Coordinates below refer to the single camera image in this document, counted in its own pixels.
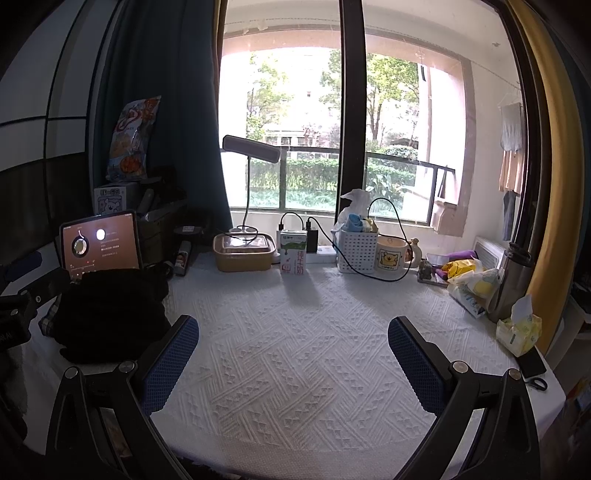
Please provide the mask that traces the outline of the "black pants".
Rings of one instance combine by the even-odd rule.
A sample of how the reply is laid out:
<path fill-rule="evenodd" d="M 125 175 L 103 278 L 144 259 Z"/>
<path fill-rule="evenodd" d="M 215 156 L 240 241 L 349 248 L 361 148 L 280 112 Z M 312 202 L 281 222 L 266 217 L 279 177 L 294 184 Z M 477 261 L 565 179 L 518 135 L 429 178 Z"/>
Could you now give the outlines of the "black pants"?
<path fill-rule="evenodd" d="M 78 365 L 106 365 L 151 356 L 171 330 L 163 305 L 169 263 L 84 274 L 62 295 L 52 334 L 60 354 Z"/>

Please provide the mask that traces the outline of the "plaid checkered cloth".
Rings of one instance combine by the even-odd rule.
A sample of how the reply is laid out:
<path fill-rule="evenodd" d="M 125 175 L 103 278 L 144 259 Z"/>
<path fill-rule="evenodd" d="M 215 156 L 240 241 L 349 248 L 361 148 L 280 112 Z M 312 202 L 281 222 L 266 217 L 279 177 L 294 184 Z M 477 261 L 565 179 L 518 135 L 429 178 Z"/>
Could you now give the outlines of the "plaid checkered cloth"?
<path fill-rule="evenodd" d="M 55 323 L 56 315 L 59 311 L 62 295 L 57 295 L 51 307 L 46 314 L 38 321 L 38 327 L 41 334 L 45 337 L 52 338 L 53 324 Z"/>

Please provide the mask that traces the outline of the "black smartphone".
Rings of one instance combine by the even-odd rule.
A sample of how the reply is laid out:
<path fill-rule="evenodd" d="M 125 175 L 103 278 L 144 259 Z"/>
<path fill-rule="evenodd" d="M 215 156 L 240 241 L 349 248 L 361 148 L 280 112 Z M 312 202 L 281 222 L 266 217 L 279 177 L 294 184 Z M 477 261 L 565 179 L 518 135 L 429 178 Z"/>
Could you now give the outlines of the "black smartphone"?
<path fill-rule="evenodd" d="M 516 362 L 526 380 L 534 377 L 541 377 L 547 371 L 543 357 L 536 347 L 532 347 L 523 355 L 516 357 Z"/>

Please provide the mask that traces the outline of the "tablet with orange screen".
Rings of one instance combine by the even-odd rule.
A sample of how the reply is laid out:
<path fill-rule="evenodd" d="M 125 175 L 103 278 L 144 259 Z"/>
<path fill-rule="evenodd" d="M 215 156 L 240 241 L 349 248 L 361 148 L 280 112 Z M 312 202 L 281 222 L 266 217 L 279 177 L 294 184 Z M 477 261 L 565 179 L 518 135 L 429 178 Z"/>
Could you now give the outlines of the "tablet with orange screen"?
<path fill-rule="evenodd" d="M 59 228 L 61 265 L 72 280 L 85 273 L 142 266 L 134 211 L 96 215 Z"/>

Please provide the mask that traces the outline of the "yellow tissue pack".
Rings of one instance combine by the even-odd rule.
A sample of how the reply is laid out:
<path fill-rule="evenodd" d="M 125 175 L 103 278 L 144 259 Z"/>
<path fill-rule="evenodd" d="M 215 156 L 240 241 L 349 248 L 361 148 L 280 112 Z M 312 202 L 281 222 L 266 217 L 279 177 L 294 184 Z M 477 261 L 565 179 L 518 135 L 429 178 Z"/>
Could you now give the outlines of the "yellow tissue pack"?
<path fill-rule="evenodd" d="M 542 334 L 542 319 L 533 311 L 532 296 L 526 294 L 515 302 L 507 319 L 499 320 L 496 339 L 515 357 L 528 353 Z"/>

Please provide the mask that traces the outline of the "colourful snack bag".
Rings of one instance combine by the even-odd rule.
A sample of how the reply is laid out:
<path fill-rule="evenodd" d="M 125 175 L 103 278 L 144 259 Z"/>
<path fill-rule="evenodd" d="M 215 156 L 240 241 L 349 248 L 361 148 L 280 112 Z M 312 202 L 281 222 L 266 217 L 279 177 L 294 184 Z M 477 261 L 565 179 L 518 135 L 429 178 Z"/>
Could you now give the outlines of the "colourful snack bag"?
<path fill-rule="evenodd" d="M 111 138 L 107 179 L 110 182 L 145 179 L 149 129 L 156 119 L 161 97 L 126 104 Z"/>

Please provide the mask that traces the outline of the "yellow plush toy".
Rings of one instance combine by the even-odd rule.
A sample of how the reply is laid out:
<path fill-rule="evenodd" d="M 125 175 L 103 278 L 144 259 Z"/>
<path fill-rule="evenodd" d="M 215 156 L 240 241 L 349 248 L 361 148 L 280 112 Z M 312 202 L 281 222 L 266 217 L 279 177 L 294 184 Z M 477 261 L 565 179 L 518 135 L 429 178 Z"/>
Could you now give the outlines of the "yellow plush toy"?
<path fill-rule="evenodd" d="M 453 260 L 441 267 L 442 272 L 447 279 L 452 279 L 465 273 L 476 271 L 479 268 L 479 262 L 476 259 Z"/>

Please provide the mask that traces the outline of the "steel thermos flask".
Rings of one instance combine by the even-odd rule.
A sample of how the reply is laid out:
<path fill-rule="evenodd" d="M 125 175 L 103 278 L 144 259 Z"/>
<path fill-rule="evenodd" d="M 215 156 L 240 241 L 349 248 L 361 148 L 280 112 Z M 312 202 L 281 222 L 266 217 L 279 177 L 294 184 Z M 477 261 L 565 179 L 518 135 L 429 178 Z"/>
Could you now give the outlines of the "steel thermos flask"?
<path fill-rule="evenodd" d="M 498 271 L 499 288 L 488 304 L 488 317 L 492 322 L 510 317 L 512 306 L 526 294 L 533 268 L 531 254 L 510 242 Z"/>

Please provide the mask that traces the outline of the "small green figurine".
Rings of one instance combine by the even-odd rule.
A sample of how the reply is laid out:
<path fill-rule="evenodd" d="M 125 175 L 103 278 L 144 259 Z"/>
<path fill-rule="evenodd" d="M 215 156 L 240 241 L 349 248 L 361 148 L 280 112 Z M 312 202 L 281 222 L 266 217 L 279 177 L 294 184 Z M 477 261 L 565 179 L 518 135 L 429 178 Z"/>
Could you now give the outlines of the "small green figurine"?
<path fill-rule="evenodd" d="M 427 258 L 422 258 L 417 271 L 418 280 L 421 282 L 431 281 L 434 268 Z"/>

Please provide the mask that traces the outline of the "tan lidded storage box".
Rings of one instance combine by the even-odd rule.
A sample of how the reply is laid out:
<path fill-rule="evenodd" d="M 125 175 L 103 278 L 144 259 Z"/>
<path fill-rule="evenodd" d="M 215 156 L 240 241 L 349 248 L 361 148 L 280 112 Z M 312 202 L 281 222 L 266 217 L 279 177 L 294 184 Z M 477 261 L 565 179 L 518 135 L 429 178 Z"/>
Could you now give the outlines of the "tan lidded storage box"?
<path fill-rule="evenodd" d="M 269 270 L 276 246 L 266 234 L 221 233 L 214 237 L 215 264 L 224 273 Z"/>

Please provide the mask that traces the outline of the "cream bear mug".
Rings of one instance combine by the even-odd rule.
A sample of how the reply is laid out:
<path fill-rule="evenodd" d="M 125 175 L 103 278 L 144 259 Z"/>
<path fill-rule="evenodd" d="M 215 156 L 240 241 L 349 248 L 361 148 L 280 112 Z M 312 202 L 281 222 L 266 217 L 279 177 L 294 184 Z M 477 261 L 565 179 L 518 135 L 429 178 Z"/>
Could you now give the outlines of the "cream bear mug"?
<path fill-rule="evenodd" d="M 405 273 L 418 268 L 422 260 L 419 239 L 379 235 L 376 249 L 376 268 L 380 272 Z"/>

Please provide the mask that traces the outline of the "white perforated plastic basket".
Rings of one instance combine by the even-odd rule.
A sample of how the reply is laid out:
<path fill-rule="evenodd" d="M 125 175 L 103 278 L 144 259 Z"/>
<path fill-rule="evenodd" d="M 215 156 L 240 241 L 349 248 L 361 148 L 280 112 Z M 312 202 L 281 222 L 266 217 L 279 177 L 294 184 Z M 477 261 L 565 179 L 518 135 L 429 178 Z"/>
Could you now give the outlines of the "white perforated plastic basket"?
<path fill-rule="evenodd" d="M 334 242 L 339 272 L 373 273 L 377 241 L 376 232 L 336 232 Z"/>

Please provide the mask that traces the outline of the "teal curtain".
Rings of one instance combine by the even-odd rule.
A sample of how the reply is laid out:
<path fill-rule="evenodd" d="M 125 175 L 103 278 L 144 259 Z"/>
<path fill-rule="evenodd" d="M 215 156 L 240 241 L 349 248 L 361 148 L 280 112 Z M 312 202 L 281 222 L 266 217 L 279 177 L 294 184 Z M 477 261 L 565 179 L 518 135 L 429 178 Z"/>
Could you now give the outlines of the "teal curtain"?
<path fill-rule="evenodd" d="M 107 179 L 116 121 L 131 101 L 158 97 L 146 170 L 171 194 L 232 225 L 219 151 L 218 85 L 224 1 L 125 1 L 100 76 L 92 180 Z"/>

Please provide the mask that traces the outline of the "black desk lamp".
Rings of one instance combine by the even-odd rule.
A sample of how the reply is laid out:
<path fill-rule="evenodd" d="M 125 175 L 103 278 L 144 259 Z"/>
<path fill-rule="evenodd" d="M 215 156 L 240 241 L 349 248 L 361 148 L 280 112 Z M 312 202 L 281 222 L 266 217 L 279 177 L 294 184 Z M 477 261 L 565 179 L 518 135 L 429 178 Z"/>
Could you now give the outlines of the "black desk lamp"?
<path fill-rule="evenodd" d="M 246 224 L 247 216 L 249 216 L 250 206 L 250 184 L 252 183 L 252 159 L 260 160 L 269 164 L 276 164 L 280 162 L 280 148 L 263 143 L 260 141 L 238 137 L 235 135 L 225 135 L 222 138 L 222 150 L 224 152 L 231 152 L 240 154 L 246 158 L 246 203 L 245 211 L 242 216 L 242 223 L 232 227 L 226 236 L 238 238 L 238 236 L 246 236 L 246 243 L 252 243 L 257 236 L 259 230 L 255 227 Z"/>

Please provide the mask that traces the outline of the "green white carton box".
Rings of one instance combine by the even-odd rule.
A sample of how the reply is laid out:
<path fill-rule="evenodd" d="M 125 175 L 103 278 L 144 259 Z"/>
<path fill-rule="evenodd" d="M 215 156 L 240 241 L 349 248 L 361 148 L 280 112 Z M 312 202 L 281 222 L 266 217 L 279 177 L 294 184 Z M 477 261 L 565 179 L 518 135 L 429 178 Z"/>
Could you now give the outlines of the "green white carton box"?
<path fill-rule="evenodd" d="M 280 272 L 304 275 L 307 261 L 308 235 L 304 230 L 283 230 L 280 232 Z"/>

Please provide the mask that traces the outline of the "black power adapter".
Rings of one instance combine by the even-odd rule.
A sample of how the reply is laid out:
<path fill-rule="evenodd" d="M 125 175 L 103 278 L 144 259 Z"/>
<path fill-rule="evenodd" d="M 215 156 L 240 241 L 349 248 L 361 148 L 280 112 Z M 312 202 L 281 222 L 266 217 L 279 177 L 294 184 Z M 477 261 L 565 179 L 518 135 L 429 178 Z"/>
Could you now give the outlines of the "black power adapter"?
<path fill-rule="evenodd" d="M 315 254 L 318 252 L 318 230 L 311 226 L 311 219 L 305 222 L 305 231 L 307 231 L 307 253 Z"/>

